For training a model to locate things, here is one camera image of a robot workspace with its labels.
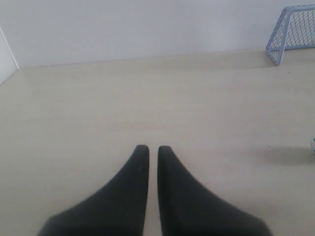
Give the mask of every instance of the white wall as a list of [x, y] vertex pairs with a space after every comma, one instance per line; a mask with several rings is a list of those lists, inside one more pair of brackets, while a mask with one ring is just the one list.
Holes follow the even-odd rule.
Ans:
[[3, 0], [20, 67], [264, 47], [286, 5], [314, 0]]
[[0, 29], [0, 85], [17, 70]]

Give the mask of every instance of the wooden floor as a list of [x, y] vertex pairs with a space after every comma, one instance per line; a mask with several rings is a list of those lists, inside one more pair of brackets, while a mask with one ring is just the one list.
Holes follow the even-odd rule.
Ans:
[[0, 235], [34, 236], [137, 144], [151, 152], [144, 236], [160, 236], [157, 149], [275, 236], [315, 232], [314, 50], [22, 69], [0, 87]]

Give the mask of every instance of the white floor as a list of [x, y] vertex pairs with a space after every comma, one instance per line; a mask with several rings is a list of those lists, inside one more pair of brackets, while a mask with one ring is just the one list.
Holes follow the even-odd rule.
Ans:
[[157, 149], [275, 236], [315, 233], [314, 50], [23, 69], [0, 87], [0, 235], [36, 235], [136, 144], [151, 151], [144, 236], [161, 235]]

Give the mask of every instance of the wall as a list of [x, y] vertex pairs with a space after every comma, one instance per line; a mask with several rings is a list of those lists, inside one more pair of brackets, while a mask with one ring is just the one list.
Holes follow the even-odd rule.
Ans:
[[0, 29], [0, 85], [17, 70]]
[[313, 0], [3, 0], [20, 67], [264, 47], [286, 5]]

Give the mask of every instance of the soccer goal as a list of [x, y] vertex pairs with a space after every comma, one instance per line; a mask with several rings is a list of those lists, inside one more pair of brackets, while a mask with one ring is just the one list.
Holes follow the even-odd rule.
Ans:
[[271, 60], [280, 65], [285, 50], [315, 47], [315, 4], [286, 7], [266, 47]]

